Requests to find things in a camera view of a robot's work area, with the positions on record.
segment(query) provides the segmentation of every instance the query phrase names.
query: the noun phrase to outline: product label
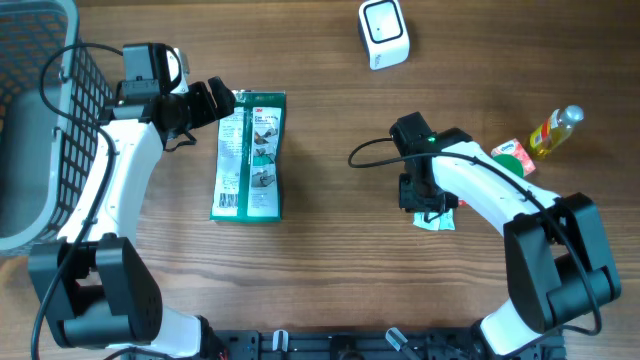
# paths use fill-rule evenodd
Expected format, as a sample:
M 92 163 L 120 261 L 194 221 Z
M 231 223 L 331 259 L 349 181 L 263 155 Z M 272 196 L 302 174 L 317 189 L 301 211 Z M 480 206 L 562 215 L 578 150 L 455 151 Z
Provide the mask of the product label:
M 282 109 L 254 107 L 252 116 L 253 141 L 247 216 L 278 216 L 275 158 L 280 139 Z
M 545 140 L 549 138 L 551 134 L 551 129 L 555 129 L 558 127 L 558 111 L 556 110 L 549 116 L 547 121 L 545 121 L 542 125 L 540 125 L 536 131 L 531 134 L 531 138 L 529 139 L 531 147 L 535 148 L 536 146 L 542 144 Z
M 213 195 L 214 216 L 236 216 L 242 168 L 244 108 L 220 120 L 218 128 L 218 170 Z

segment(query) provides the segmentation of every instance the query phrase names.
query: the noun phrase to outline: small carton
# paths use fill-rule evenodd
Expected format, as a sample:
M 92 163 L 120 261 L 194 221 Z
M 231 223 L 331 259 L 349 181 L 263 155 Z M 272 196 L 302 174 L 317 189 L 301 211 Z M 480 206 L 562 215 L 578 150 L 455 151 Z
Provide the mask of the small carton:
M 509 140 L 506 143 L 491 150 L 491 157 L 495 157 L 500 154 L 511 155 L 520 160 L 520 163 L 524 168 L 524 176 L 531 174 L 533 170 L 536 169 L 536 166 L 533 164 L 533 161 L 529 157 L 529 154 L 527 154 L 527 151 L 517 139 Z

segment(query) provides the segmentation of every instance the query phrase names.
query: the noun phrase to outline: bottle cap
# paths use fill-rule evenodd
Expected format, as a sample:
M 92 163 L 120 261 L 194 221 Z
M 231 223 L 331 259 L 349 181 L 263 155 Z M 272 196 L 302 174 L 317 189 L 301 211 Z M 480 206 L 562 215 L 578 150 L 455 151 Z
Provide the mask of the bottle cap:
M 560 114 L 560 120 L 571 125 L 579 123 L 582 119 L 584 119 L 584 112 L 578 105 L 569 105 Z

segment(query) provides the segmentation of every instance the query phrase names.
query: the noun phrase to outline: package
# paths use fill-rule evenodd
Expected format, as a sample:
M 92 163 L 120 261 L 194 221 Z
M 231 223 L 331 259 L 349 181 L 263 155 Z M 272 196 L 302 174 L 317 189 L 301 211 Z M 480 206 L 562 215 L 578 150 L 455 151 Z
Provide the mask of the package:
M 453 222 L 453 209 L 449 209 L 449 211 L 439 216 L 438 213 L 430 212 L 429 219 L 433 219 L 430 222 L 424 220 L 424 215 L 425 213 L 423 212 L 413 213 L 413 225 L 432 231 L 456 229 Z
M 517 139 L 509 140 L 491 150 L 491 157 L 496 157 L 501 154 L 511 155 L 518 159 L 524 169 L 524 176 L 531 174 L 533 170 L 536 169 L 536 166 L 533 164 L 529 154 L 527 154 L 526 150 Z
M 233 115 L 219 122 L 210 220 L 282 219 L 276 169 L 284 129 L 284 92 L 237 91 Z

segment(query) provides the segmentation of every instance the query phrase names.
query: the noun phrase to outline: white tag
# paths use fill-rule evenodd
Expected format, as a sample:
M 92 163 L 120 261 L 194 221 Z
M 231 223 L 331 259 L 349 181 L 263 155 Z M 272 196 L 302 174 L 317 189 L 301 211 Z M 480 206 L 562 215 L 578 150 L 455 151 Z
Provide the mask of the white tag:
M 438 213 L 430 212 L 427 218 L 431 219 L 437 216 Z M 455 230 L 455 224 L 453 223 L 453 209 L 449 209 L 446 213 L 442 214 L 442 216 L 438 216 L 437 218 L 431 220 L 431 222 L 424 221 L 424 213 L 417 212 L 413 214 L 413 225 L 431 231 L 438 230 Z
M 238 215 L 244 108 L 220 120 L 218 127 L 218 165 L 213 195 L 214 216 Z

